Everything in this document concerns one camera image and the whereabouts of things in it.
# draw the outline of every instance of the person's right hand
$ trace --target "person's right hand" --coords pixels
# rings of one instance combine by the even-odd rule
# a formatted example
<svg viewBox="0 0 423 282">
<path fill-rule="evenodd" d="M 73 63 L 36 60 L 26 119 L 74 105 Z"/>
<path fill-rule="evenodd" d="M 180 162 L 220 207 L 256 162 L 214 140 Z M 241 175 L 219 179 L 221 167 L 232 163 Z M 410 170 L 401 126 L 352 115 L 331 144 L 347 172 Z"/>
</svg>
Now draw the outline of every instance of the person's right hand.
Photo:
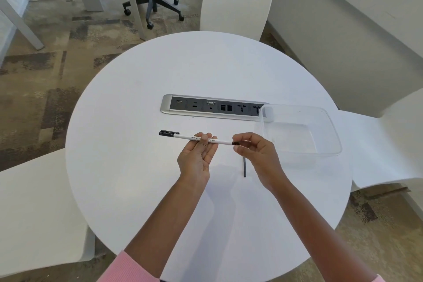
<svg viewBox="0 0 423 282">
<path fill-rule="evenodd" d="M 234 151 L 250 160 L 260 182 L 270 192 L 273 193 L 278 185 L 288 181 L 271 141 L 256 133 L 235 134 L 232 140 L 239 142 L 234 146 Z"/>
</svg>

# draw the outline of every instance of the clear plastic container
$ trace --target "clear plastic container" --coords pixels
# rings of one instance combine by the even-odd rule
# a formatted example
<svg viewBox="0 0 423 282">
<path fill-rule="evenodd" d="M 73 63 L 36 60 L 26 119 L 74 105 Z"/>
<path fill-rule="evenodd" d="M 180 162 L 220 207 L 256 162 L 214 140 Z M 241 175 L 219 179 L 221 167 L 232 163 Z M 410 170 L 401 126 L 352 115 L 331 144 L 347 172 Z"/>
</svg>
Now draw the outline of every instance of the clear plastic container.
<svg viewBox="0 0 423 282">
<path fill-rule="evenodd" d="M 323 108 L 264 105 L 259 118 L 263 137 L 285 156 L 325 157 L 342 152 L 332 120 Z"/>
</svg>

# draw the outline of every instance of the white tabletop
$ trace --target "white tabletop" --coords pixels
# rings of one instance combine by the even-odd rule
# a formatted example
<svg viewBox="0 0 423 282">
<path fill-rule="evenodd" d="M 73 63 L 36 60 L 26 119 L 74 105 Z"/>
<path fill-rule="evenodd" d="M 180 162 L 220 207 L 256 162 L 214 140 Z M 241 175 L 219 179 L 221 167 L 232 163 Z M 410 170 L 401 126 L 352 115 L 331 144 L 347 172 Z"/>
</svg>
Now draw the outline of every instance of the white tabletop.
<svg viewBox="0 0 423 282">
<path fill-rule="evenodd" d="M 163 114 L 163 95 L 178 94 L 326 109 L 341 137 L 332 99 L 302 66 L 265 44 L 219 32 L 185 32 L 140 44 L 109 63 L 79 99 L 66 137 L 66 166 L 77 204 L 94 233 L 119 253 L 177 180 L 186 141 L 159 136 L 212 132 L 221 139 L 254 131 L 255 122 Z M 285 171 L 335 227 L 351 189 L 345 150 L 316 169 Z M 221 145 L 206 191 L 161 278 L 266 281 L 309 254 L 275 198 L 247 162 Z"/>
</svg>

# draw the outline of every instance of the person's left hand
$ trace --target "person's left hand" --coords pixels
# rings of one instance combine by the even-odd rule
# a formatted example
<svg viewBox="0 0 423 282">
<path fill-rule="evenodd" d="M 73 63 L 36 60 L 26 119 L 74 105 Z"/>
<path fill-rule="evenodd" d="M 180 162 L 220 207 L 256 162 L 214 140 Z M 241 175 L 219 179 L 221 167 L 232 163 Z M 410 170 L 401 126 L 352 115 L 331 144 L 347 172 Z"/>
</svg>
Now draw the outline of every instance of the person's left hand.
<svg viewBox="0 0 423 282">
<path fill-rule="evenodd" d="M 181 178 L 199 181 L 205 187 L 210 178 L 209 165 L 218 147 L 218 144 L 211 144 L 208 140 L 217 137 L 202 132 L 194 136 L 200 136 L 201 140 L 189 141 L 178 156 Z"/>
</svg>

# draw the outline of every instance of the pink sleeve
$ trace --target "pink sleeve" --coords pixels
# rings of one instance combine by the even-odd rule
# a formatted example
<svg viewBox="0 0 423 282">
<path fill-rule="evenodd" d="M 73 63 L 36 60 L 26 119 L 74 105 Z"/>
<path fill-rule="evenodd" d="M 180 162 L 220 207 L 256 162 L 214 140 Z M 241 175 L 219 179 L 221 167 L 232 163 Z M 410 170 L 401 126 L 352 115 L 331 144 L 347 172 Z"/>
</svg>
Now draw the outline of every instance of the pink sleeve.
<svg viewBox="0 0 423 282">
<path fill-rule="evenodd" d="M 385 280 L 382 279 L 380 275 L 378 275 L 377 278 L 374 279 L 372 282 L 385 282 Z"/>
<path fill-rule="evenodd" d="M 120 252 L 97 282 L 159 282 L 124 251 Z"/>
</svg>

